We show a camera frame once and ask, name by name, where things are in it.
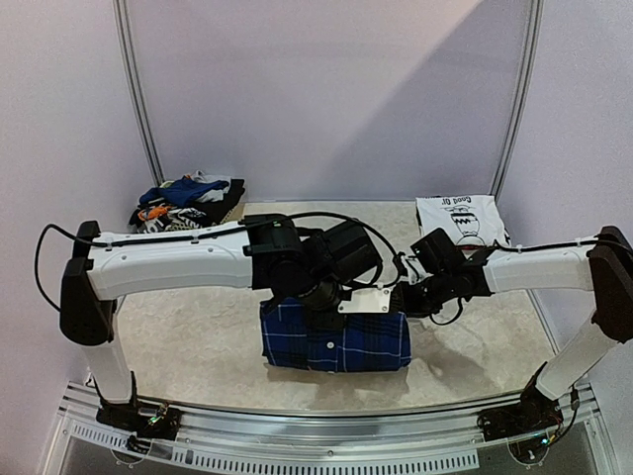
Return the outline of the blue plaid flannel shirt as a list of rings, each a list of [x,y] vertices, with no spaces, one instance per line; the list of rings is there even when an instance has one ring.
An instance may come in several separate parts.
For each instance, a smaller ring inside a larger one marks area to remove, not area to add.
[[[339,323],[316,324],[308,310],[287,299],[259,312],[262,355],[273,366],[354,373],[398,371],[412,360],[407,316],[349,314]]]

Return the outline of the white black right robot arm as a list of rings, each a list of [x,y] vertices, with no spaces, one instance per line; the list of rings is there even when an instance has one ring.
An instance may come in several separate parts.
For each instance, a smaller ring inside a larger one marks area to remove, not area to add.
[[[531,382],[536,393],[512,408],[518,430],[534,430],[549,416],[548,400],[560,398],[609,351],[632,339],[632,242],[616,226],[563,242],[496,242],[471,255],[435,230],[411,251],[413,266],[396,285],[408,316],[430,318],[448,302],[518,291],[538,299],[565,294],[566,311],[582,311],[583,319]]]

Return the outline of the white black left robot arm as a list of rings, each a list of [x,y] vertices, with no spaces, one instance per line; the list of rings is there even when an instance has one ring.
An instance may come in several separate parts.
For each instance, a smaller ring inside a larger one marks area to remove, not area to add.
[[[272,214],[208,231],[102,233],[82,242],[62,274],[60,328],[81,346],[110,415],[126,429],[147,419],[117,335],[120,298],[194,287],[268,289],[271,308],[293,298],[313,311],[335,312],[343,280],[327,252],[313,247],[319,236],[299,230],[289,216]]]

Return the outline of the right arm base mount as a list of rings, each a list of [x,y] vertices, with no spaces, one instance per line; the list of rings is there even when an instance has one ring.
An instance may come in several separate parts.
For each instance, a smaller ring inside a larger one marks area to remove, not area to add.
[[[560,440],[570,430],[580,408],[579,391],[572,386],[570,398],[573,415],[565,427],[559,401],[548,399],[536,387],[537,378],[544,367],[545,364],[532,375],[520,393],[517,403],[478,413],[477,426],[483,432],[485,441],[511,438],[555,426],[554,433],[548,435],[543,442],[544,445],[549,446]]]

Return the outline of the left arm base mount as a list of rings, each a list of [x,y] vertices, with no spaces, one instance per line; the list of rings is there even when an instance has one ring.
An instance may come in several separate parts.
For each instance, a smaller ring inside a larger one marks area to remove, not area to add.
[[[131,371],[130,375],[132,392],[124,403],[107,400],[99,386],[95,385],[100,400],[96,421],[104,426],[132,432],[139,438],[174,441],[180,429],[183,412],[169,403],[148,403],[140,400],[135,373]]]

